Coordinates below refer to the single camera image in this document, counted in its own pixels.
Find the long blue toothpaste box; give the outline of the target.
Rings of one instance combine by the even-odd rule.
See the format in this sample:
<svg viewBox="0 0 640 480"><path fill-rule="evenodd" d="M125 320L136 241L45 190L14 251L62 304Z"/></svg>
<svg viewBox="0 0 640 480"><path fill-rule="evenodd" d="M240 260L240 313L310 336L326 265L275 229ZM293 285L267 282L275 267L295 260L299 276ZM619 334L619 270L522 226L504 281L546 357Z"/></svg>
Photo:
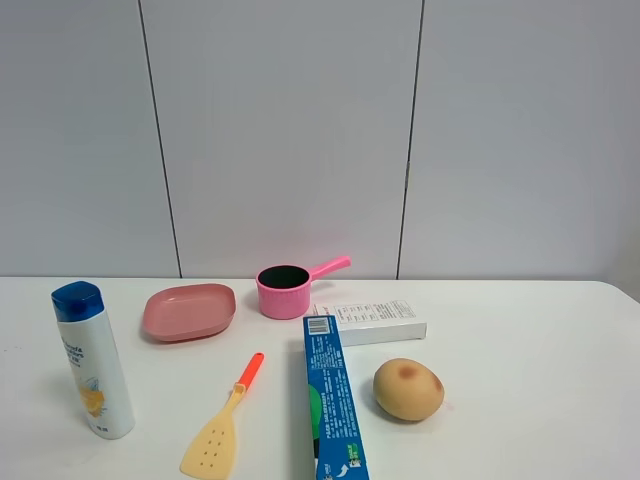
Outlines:
<svg viewBox="0 0 640 480"><path fill-rule="evenodd" d="M317 480L370 478L336 319L303 318Z"/></svg>

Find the pink toy saucepan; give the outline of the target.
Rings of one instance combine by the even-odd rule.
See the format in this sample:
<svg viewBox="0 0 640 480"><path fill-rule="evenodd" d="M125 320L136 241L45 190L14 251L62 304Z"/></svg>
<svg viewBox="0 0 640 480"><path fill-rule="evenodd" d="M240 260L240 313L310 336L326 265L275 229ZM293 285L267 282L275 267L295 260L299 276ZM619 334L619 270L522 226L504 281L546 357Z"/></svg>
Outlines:
<svg viewBox="0 0 640 480"><path fill-rule="evenodd" d="M285 264L266 268L256 276L259 310L276 320L303 316L310 306L312 283L350 266L351 258L341 256L311 268Z"/></svg>

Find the brown potato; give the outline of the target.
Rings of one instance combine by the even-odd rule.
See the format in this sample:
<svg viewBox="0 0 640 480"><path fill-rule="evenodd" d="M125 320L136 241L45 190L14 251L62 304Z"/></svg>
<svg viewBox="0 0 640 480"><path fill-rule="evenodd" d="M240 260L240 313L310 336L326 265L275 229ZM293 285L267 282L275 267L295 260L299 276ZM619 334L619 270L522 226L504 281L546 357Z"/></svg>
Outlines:
<svg viewBox="0 0 640 480"><path fill-rule="evenodd" d="M407 358L383 363L374 374L373 392L387 414L406 422L431 417L445 397L440 379L421 363Z"/></svg>

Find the pink square plate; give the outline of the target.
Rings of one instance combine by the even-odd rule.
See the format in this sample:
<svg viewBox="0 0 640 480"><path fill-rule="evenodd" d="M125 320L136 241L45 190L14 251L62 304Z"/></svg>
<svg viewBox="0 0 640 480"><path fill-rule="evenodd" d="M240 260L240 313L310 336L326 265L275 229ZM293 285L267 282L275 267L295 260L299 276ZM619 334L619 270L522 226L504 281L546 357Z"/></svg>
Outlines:
<svg viewBox="0 0 640 480"><path fill-rule="evenodd" d="M233 290L206 283L164 289L152 295L142 316L142 331L161 343L191 341L217 335L236 312Z"/></svg>

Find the white blue-capped shampoo bottle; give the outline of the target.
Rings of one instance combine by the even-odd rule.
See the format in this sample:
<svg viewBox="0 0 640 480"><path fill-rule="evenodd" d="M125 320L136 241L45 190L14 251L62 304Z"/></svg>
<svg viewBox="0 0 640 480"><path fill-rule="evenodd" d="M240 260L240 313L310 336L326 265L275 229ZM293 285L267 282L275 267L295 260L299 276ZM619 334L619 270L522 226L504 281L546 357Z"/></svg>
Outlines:
<svg viewBox="0 0 640 480"><path fill-rule="evenodd" d="M108 440L124 437L135 419L100 289L76 281L53 291L51 301L91 430Z"/></svg>

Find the white flat carton box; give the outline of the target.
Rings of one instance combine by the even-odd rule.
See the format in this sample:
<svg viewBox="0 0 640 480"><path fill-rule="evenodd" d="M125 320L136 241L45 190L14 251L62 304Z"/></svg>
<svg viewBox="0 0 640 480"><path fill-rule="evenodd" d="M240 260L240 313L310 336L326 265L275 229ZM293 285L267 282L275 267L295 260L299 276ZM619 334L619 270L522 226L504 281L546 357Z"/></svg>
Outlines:
<svg viewBox="0 0 640 480"><path fill-rule="evenodd" d="M423 340L427 322L419 318L404 300L341 305L315 304L314 315L336 319L343 347Z"/></svg>

